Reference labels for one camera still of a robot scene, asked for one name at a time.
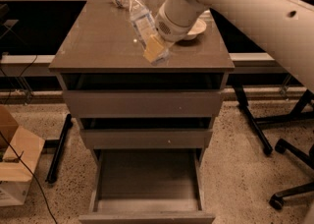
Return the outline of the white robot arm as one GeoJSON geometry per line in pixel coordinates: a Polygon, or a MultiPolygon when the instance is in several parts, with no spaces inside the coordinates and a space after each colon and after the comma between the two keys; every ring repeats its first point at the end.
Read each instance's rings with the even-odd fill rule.
{"type": "Polygon", "coordinates": [[[144,56],[154,62],[184,39],[207,9],[223,15],[308,90],[314,91],[314,8],[300,0],[166,0],[144,56]]]}

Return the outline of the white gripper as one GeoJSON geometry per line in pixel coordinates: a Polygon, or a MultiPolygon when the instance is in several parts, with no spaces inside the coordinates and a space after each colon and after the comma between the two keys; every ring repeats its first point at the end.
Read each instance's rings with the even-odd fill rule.
{"type": "MultiPolygon", "coordinates": [[[[184,11],[163,4],[155,18],[155,25],[166,41],[177,42],[185,38],[193,25],[193,19],[184,11]]],[[[164,59],[169,54],[167,43],[159,34],[150,35],[144,50],[143,56],[150,63],[164,59]]]]}

